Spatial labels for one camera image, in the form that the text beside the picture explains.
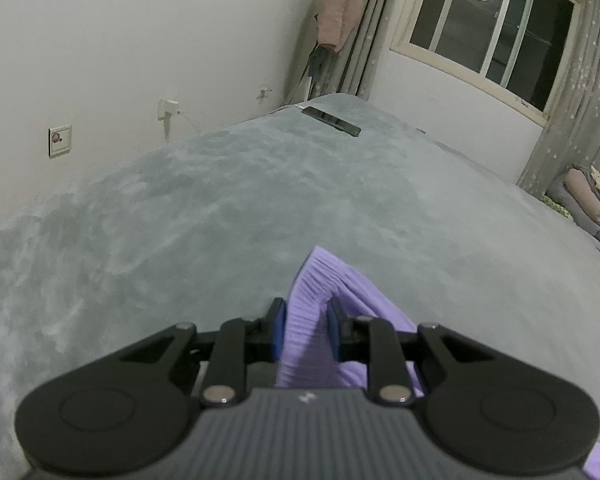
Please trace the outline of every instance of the window pane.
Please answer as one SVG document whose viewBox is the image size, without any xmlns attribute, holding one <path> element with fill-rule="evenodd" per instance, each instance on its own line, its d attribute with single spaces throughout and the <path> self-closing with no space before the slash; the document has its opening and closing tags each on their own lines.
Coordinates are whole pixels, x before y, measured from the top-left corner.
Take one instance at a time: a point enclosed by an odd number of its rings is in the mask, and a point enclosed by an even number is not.
<svg viewBox="0 0 600 480">
<path fill-rule="evenodd" d="M 569 33 L 573 3 L 534 0 L 507 89 L 544 110 Z"/>
<path fill-rule="evenodd" d="M 507 13 L 502 25 L 502 31 L 496 44 L 496 50 L 493 53 L 491 64 L 487 72 L 487 79 L 500 84 L 502 76 L 509 62 L 509 56 L 513 50 L 513 43 L 516 41 L 522 13 L 525 10 L 526 0 L 510 0 Z"/>
<path fill-rule="evenodd" d="M 436 53 L 480 71 L 502 0 L 452 0 Z"/>
<path fill-rule="evenodd" d="M 445 0 L 423 0 L 418 20 L 416 21 L 413 34 L 411 35 L 411 43 L 429 48 L 433 31 L 436 30 L 436 24 L 442 11 L 442 5 Z"/>
</svg>

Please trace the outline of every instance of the wall outlet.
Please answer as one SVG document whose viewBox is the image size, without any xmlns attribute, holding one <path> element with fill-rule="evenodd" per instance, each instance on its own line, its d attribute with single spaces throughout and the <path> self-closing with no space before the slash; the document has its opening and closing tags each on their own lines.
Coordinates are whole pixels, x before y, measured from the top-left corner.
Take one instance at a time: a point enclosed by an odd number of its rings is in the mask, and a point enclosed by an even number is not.
<svg viewBox="0 0 600 480">
<path fill-rule="evenodd" d="M 71 149 L 70 124 L 49 128 L 49 158 L 67 153 Z"/>
<path fill-rule="evenodd" d="M 172 116 L 177 115 L 179 104 L 179 101 L 174 101 L 173 99 L 160 99 L 158 101 L 158 120 L 163 121 L 167 114 Z"/>
<path fill-rule="evenodd" d="M 264 101 L 264 99 L 266 99 L 267 97 L 269 97 L 269 94 L 273 92 L 273 88 L 269 88 L 268 86 L 261 86 L 260 87 L 260 94 L 258 94 L 258 97 L 256 97 L 256 99 L 258 100 L 258 102 L 260 104 L 262 104 L 262 102 Z"/>
</svg>

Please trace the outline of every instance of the window sill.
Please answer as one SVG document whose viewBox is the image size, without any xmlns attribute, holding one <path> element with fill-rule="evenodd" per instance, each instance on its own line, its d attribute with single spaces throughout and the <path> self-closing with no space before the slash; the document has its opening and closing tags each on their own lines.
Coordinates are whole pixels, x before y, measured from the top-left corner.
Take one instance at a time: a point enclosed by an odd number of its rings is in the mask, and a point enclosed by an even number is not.
<svg viewBox="0 0 600 480">
<path fill-rule="evenodd" d="M 411 57 L 419 62 L 442 70 L 449 75 L 458 78 L 471 86 L 476 87 L 479 90 L 495 97 L 498 101 L 510 106 L 515 111 L 523 114 L 525 117 L 531 119 L 533 122 L 544 128 L 547 117 L 543 113 L 534 108 L 530 104 L 526 104 L 517 95 L 508 91 L 506 88 L 494 83 L 493 81 L 481 76 L 477 72 L 464 67 L 455 61 L 451 61 L 446 57 L 439 56 L 435 52 L 431 52 L 419 46 L 411 43 L 406 44 L 392 44 L 391 50 L 402 54 L 403 56 Z"/>
</svg>

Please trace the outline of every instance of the gray blanket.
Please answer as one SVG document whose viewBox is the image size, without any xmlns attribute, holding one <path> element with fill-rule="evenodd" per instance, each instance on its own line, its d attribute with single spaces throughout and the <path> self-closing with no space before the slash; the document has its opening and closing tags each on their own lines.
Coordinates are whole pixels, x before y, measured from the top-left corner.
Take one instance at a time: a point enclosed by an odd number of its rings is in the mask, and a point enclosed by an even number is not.
<svg viewBox="0 0 600 480">
<path fill-rule="evenodd" d="M 191 137 L 0 229 L 0 479 L 19 400 L 180 320 L 260 314 L 314 245 L 416 322 L 559 374 L 600 407 L 600 252 L 573 222 L 357 98 Z"/>
</svg>

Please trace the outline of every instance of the floral curtain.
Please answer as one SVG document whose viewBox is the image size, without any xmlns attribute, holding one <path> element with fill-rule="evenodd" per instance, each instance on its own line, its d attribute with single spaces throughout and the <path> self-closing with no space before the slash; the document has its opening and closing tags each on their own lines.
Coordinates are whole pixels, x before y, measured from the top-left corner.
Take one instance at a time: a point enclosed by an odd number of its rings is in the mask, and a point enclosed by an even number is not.
<svg viewBox="0 0 600 480">
<path fill-rule="evenodd" d="M 394 0 L 365 0 L 362 20 L 344 47 L 338 53 L 314 51 L 322 59 L 309 99 L 334 92 L 368 99 L 393 6 Z"/>
<path fill-rule="evenodd" d="M 573 163 L 600 170 L 600 0 L 586 0 L 564 89 L 518 185 L 540 197 Z"/>
</svg>

